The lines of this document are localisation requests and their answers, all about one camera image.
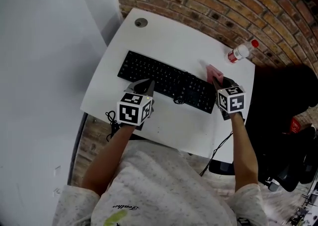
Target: floor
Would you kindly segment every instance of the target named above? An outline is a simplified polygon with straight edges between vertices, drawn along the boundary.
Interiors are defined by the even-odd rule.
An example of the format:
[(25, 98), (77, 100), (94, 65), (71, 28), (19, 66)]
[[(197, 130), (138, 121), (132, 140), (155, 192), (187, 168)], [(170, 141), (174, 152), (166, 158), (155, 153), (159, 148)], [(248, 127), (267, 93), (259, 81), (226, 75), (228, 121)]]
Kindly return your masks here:
[[(92, 116), (87, 117), (75, 158), (71, 185), (80, 186), (88, 165), (98, 152), (107, 145), (106, 137), (110, 130), (109, 124)], [(209, 161), (208, 158), (197, 155), (190, 156), (187, 153), (183, 153), (183, 156), (198, 174)], [(203, 178), (224, 199), (234, 193), (235, 181), (233, 176), (217, 175), (207, 171)], [(285, 191), (283, 188), (278, 189), (276, 192), (270, 192), (266, 186), (262, 184), (260, 186), (265, 212), (271, 221), (278, 224), (283, 224), (295, 213), (296, 209), (305, 201), (302, 194), (306, 194), (308, 191), (308, 187), (302, 185), (299, 185), (292, 193)]]

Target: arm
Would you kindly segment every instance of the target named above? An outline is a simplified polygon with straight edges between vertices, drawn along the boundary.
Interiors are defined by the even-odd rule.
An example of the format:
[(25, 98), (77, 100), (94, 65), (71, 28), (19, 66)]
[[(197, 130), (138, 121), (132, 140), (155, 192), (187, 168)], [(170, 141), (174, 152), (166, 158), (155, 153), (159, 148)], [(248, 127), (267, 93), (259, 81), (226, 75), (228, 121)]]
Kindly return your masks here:
[(235, 191), (247, 184), (258, 184), (258, 164), (240, 114), (230, 114), (234, 139)]
[(121, 127), (110, 142), (99, 152), (88, 167), (81, 187), (101, 196), (107, 189), (117, 169), (119, 160), (135, 130), (135, 126)]

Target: black keyboard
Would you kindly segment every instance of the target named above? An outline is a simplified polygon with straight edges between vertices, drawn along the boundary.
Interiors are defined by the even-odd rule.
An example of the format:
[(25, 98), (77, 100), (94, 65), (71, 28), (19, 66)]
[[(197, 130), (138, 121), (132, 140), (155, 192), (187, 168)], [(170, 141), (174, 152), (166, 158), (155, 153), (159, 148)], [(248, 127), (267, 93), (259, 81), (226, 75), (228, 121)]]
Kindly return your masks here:
[(186, 103), (212, 113), (216, 99), (214, 86), (170, 65), (129, 51), (117, 76), (131, 82), (153, 79), (156, 92), (173, 98), (178, 104)]

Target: red bottle cap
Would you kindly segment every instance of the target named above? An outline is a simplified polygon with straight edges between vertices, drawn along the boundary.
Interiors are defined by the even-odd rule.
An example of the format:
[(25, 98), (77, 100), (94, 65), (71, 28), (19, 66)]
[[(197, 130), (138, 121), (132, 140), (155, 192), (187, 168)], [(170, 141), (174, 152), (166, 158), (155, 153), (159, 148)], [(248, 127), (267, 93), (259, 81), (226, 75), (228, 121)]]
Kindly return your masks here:
[(252, 40), (252, 46), (253, 46), (253, 47), (257, 48), (258, 45), (259, 45), (258, 41)]

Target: red brick wall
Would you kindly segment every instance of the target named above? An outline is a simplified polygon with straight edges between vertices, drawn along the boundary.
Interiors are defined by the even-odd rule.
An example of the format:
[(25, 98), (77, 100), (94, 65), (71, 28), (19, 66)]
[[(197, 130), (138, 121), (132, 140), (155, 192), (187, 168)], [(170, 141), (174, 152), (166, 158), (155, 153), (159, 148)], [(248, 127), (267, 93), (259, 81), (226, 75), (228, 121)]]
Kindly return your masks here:
[(256, 38), (260, 45), (250, 60), (258, 66), (283, 68), (304, 63), (318, 73), (318, 26), (303, 0), (119, 0), (119, 3), (124, 17), (133, 7), (158, 13), (231, 48)]

